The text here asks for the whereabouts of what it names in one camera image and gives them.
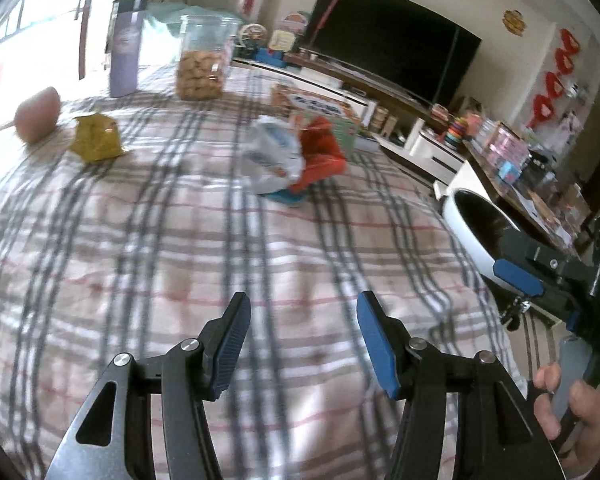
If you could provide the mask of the black television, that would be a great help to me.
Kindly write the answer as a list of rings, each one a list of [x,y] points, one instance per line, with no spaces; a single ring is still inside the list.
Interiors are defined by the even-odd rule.
[[[447,106],[480,44],[411,0],[316,0],[302,48],[389,81],[422,104]]]

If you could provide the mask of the rainbow stacking rings toy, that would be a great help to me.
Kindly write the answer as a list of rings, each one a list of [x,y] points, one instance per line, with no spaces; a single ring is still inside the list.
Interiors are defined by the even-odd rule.
[[[444,142],[453,150],[458,150],[462,145],[468,130],[468,121],[463,117],[455,117],[451,120],[444,135]]]

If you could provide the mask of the right red heart hanging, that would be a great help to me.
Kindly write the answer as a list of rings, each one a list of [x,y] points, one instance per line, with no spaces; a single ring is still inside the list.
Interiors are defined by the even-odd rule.
[[[559,29],[556,47],[550,48],[550,67],[542,73],[543,87],[533,96],[528,128],[534,129],[555,116],[554,102],[566,94],[562,77],[573,73],[574,58],[580,51],[580,42],[573,33],[568,28]]]

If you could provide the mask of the pink toy box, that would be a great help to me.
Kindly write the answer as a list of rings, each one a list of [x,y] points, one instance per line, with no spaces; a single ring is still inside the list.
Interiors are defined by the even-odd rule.
[[[496,169],[500,169],[506,162],[520,169],[528,155],[527,143],[501,122],[486,144],[486,161]]]

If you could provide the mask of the marble side table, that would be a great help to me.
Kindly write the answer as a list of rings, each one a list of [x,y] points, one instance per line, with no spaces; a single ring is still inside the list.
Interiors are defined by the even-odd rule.
[[[441,185],[439,198],[450,196],[460,188],[474,192],[500,208],[535,240],[580,258],[573,245],[574,234],[564,227],[547,204],[539,198],[536,200],[531,191],[503,181],[498,170],[471,144],[466,144],[465,148],[464,164],[449,185]]]

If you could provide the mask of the purple thermos bottle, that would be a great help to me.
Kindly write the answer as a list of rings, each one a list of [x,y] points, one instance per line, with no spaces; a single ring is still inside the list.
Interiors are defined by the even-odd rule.
[[[140,43],[147,0],[114,0],[108,34],[109,94],[128,96],[137,89]]]

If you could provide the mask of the large orange snack box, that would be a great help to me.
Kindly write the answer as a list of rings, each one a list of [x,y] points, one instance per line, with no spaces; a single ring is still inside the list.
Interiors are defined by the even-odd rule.
[[[320,116],[348,120],[359,125],[360,118],[349,103],[329,96],[276,84],[271,90],[271,105],[284,117],[293,112],[311,112]]]

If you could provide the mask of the white tv cabinet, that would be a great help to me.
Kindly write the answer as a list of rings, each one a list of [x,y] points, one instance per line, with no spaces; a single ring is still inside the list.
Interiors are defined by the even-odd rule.
[[[380,145],[407,169],[429,181],[449,184],[462,168],[463,154],[444,143],[448,125],[408,94],[335,61],[288,54],[285,62],[286,67],[278,68],[248,58],[234,59],[238,66],[281,74],[299,88],[349,103],[364,128],[384,108],[387,117],[395,121],[385,119],[375,133]]]

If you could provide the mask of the red apple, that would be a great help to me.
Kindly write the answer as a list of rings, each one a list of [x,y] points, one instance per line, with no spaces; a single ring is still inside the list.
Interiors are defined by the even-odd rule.
[[[14,118],[16,133],[27,144],[40,142],[56,129],[60,110],[60,96],[54,87],[38,92],[17,108]]]

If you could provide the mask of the clear cookie jar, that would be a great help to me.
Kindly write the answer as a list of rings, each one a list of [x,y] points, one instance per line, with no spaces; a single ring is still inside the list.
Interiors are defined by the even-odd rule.
[[[176,95],[184,101],[220,98],[233,57],[236,25],[216,16],[182,17]]]

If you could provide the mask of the gold wall decal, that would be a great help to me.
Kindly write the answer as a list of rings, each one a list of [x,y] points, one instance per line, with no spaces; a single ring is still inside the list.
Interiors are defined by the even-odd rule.
[[[506,10],[502,17],[502,23],[505,28],[517,37],[524,36],[527,24],[524,16],[517,10]]]

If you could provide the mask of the blue plastic packet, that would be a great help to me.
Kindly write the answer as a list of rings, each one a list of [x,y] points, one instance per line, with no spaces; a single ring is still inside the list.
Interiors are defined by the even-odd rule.
[[[306,199],[306,191],[292,192],[290,188],[279,190],[273,193],[263,194],[263,197],[289,207],[297,207]]]

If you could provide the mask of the plaid tablecloth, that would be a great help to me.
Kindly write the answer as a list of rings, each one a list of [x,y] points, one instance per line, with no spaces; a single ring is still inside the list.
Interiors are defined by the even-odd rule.
[[[356,153],[297,207],[242,185],[240,144],[276,78],[235,68],[187,103],[171,67],[134,96],[69,101],[35,146],[0,133],[0,445],[43,477],[119,352],[198,333],[234,292],[252,304],[230,388],[207,408],[229,479],[380,479],[401,411],[377,385],[355,318],[372,290],[441,351],[516,370],[495,302],[414,183]],[[84,162],[76,118],[118,124],[124,154]]]

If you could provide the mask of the blue white snack bag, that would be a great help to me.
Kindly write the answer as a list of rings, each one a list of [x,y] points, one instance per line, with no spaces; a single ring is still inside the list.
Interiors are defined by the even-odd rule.
[[[240,144],[240,171],[251,192],[286,190],[299,181],[305,166],[298,134],[289,122],[261,115],[250,124]]]

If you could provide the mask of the orange red snack bag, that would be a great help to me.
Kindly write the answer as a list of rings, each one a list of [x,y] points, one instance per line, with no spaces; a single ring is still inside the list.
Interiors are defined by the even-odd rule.
[[[311,184],[343,174],[347,169],[347,159],[340,150],[332,124],[323,116],[311,119],[298,132],[304,169],[297,182],[289,191],[303,193]]]

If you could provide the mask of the yellow pyramid packet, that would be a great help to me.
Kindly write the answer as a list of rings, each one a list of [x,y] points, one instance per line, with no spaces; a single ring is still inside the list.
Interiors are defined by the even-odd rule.
[[[76,118],[76,135],[69,150],[84,162],[101,162],[124,154],[118,124],[109,116],[95,113]]]

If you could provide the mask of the ferris wheel toy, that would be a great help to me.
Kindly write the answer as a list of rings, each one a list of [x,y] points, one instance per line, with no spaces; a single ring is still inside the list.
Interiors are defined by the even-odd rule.
[[[242,25],[236,37],[238,58],[253,58],[268,43],[268,30],[261,24]]]

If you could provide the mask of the green small box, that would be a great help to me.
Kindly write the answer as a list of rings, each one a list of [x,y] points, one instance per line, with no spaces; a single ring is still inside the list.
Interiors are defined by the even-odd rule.
[[[329,117],[328,120],[332,125],[332,134],[338,142],[341,153],[345,158],[349,158],[354,151],[360,124],[357,120],[348,118]]]

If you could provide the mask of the white round trash bin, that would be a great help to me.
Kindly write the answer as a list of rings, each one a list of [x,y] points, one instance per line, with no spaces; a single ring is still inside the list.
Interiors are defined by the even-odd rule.
[[[507,229],[518,230],[513,220],[490,200],[466,188],[454,188],[446,194],[441,201],[441,211],[460,246],[488,284],[517,292],[493,273],[495,260],[501,258],[498,242],[502,235]]]

